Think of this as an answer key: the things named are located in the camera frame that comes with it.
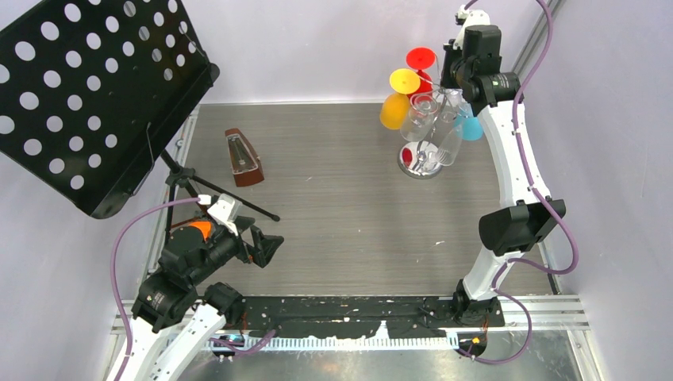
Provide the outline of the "yellow wine glass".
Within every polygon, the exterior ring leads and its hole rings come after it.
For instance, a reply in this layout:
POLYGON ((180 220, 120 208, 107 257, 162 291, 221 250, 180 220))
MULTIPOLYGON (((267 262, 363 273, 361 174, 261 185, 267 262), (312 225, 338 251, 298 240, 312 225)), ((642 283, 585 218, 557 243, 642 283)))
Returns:
POLYGON ((390 130, 399 130, 410 108, 410 95, 421 86, 417 72, 409 68, 393 71, 389 77, 393 91, 382 104, 379 114, 381 124, 390 130))

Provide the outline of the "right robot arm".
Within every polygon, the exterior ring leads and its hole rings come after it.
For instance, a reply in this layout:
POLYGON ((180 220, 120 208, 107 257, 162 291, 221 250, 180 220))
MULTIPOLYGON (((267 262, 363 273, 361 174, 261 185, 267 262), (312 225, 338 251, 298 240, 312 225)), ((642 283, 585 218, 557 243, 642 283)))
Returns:
POLYGON ((474 325, 494 314, 495 292, 515 262, 557 226, 567 209, 540 176, 525 125, 521 80, 501 69, 502 32, 464 23, 445 45, 442 85, 461 90, 483 128, 498 177, 500 208, 479 219, 482 248, 453 294, 452 319, 474 325))

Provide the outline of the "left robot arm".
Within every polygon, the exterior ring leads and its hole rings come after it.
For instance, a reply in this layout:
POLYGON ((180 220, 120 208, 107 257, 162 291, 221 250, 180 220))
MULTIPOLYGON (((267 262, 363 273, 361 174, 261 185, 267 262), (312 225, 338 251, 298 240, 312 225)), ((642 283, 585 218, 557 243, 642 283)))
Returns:
POLYGON ((266 267, 285 239, 247 217, 234 227, 193 221, 170 232, 158 270, 141 283, 131 313, 121 314, 126 338, 109 380, 175 380, 218 330, 247 325, 239 291, 222 282, 204 294, 197 287, 232 259, 266 267))

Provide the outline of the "chrome wine glass rack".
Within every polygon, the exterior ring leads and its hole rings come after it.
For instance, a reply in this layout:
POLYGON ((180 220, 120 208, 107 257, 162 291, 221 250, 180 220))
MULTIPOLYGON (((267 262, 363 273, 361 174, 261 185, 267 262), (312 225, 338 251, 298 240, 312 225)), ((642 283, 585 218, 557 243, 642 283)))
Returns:
MULTIPOLYGON (((445 91, 446 89, 440 88, 429 92, 435 96, 439 108, 445 91)), ((406 144, 399 151, 398 164, 400 168, 414 179, 431 179, 445 168, 436 160, 438 139, 435 137, 435 120, 423 140, 418 142, 406 141, 406 144)))

